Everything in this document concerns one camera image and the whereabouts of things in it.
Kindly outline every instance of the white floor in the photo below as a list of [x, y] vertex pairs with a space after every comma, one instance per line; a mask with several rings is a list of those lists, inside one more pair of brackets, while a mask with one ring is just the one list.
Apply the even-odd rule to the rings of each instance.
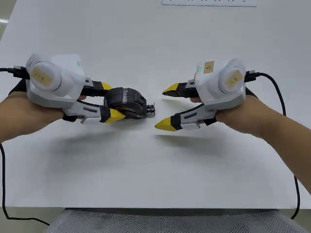
[[[8, 20], [16, 0], [0, 0], [0, 19]], [[0, 23], [0, 39], [6, 24]], [[36, 217], [46, 222], [52, 222], [62, 212], [62, 208], [8, 208], [9, 216]], [[291, 216], [293, 210], [283, 210], [285, 215]], [[311, 232], [311, 210], [302, 210], [296, 218], [297, 223]], [[41, 233], [46, 226], [35, 221], [6, 220], [0, 211], [0, 232]]]

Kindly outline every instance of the table surface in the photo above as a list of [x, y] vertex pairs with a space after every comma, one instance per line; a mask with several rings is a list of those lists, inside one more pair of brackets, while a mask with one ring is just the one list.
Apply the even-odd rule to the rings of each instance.
[[[257, 8], [17, 1], [0, 42], [0, 67], [24, 66], [33, 52], [77, 53], [87, 76], [139, 90], [155, 102], [156, 116], [99, 126], [58, 121], [4, 143], [7, 205], [294, 208], [293, 175], [263, 140], [220, 123], [176, 133], [154, 125], [195, 105], [161, 92], [192, 78], [197, 62], [238, 57], [247, 69], [271, 74], [288, 116], [311, 128], [310, 8], [309, 0], [260, 0]], [[4, 73], [1, 80], [2, 100], [18, 80]], [[268, 80], [248, 87], [280, 110]], [[300, 188], [302, 207], [311, 208]]]

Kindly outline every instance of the cable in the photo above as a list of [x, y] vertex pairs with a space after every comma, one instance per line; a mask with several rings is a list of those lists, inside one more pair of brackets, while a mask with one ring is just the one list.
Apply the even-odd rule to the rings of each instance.
[[6, 217], [7, 220], [35, 220], [38, 222], [41, 222], [47, 226], [49, 226], [49, 223], [35, 218], [35, 217], [30, 217], [30, 218], [20, 218], [20, 217], [9, 217], [8, 212], [6, 211], [6, 207], [5, 207], [5, 152], [4, 152], [4, 148], [2, 143], [0, 143], [0, 150], [1, 150], [1, 155], [2, 155], [2, 209], [4, 212], [4, 215]]
[[[254, 80], [256, 80], [256, 77], [259, 77], [259, 76], [266, 77], [267, 79], [269, 79], [273, 83], [273, 85], [274, 85], [274, 87], [276, 89], [277, 95], [278, 95], [278, 97], [280, 99], [281, 105], [282, 105], [283, 115], [286, 116], [286, 108], [285, 108], [284, 99], [282, 97], [280, 88], [278, 87], [278, 85], [277, 85], [276, 81], [274, 80], [274, 78], [272, 78], [270, 75], [268, 75], [266, 73], [259, 73], [259, 72], [256, 73], [254, 71], [248, 71], [246, 73], [245, 82], [247, 83], [247, 82], [254, 81]], [[300, 210], [300, 191], [299, 191], [298, 179], [297, 179], [297, 177], [295, 175], [294, 175], [294, 182], [295, 182], [296, 193], [297, 193], [297, 207], [296, 207], [295, 213], [293, 214], [291, 219], [295, 219], [295, 217], [298, 215], [299, 210]]]
[[14, 68], [0, 68], [0, 72], [9, 72], [13, 77], [21, 79], [30, 79], [27, 69], [25, 67], [14, 66]]

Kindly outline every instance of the black cable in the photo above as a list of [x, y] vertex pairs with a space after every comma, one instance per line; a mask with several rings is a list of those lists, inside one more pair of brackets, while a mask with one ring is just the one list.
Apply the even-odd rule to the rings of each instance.
[[13, 77], [21, 79], [30, 79], [27, 69], [25, 67], [14, 66], [13, 68], [0, 68], [0, 72], [9, 72]]
[[11, 71], [10, 68], [0, 68], [0, 72], [9, 72]]
[[[254, 74], [256, 77], [259, 77], [259, 76], [266, 77], [267, 79], [269, 79], [273, 83], [274, 87], [276, 88], [277, 95], [281, 101], [283, 115], [286, 116], [286, 108], [285, 108], [285, 104], [284, 104], [284, 99], [282, 97], [280, 88], [278, 87], [276, 81], [270, 75], [265, 74], [265, 73], [254, 73]], [[300, 210], [300, 191], [299, 191], [298, 179], [295, 175], [294, 175], [294, 181], [295, 181], [295, 187], [296, 187], [296, 193], [297, 193], [297, 207], [296, 207], [296, 211], [293, 214], [293, 216], [291, 217], [291, 219], [295, 219], [295, 217], [297, 216], [297, 214], [299, 213], [299, 210]]]
[[4, 152], [2, 143], [0, 143], [0, 150], [1, 150], [1, 155], [2, 155], [2, 210], [4, 212], [6, 219], [7, 220], [35, 220], [35, 221], [41, 222], [49, 226], [49, 223], [41, 219], [35, 218], [35, 217], [30, 217], [30, 218], [9, 217], [8, 212], [6, 211], [6, 207], [5, 207], [5, 191], [6, 191], [5, 190], [5, 152]]

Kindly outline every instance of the beige sticker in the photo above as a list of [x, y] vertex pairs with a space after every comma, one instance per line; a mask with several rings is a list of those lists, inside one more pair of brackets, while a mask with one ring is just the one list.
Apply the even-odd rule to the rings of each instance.
[[38, 67], [35, 67], [30, 75], [31, 78], [41, 83], [42, 85], [48, 87], [51, 85], [53, 78], [41, 71]]
[[215, 61], [210, 61], [210, 62], [205, 62], [204, 64], [204, 73], [209, 74], [214, 71], [214, 62]]
[[229, 89], [231, 89], [242, 79], [243, 79], [243, 75], [237, 70], [230, 76], [230, 78], [227, 79], [225, 84], [227, 85]]

